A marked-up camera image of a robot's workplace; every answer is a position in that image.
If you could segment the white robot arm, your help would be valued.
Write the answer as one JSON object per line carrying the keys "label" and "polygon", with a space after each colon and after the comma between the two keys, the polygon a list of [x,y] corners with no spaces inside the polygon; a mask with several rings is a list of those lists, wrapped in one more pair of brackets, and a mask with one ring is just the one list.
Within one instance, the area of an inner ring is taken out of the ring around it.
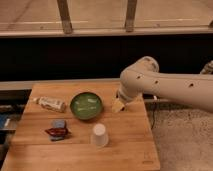
{"label": "white robot arm", "polygon": [[213,113],[213,74],[160,73],[158,62],[150,56],[140,58],[121,72],[112,111],[119,112],[140,93]]}

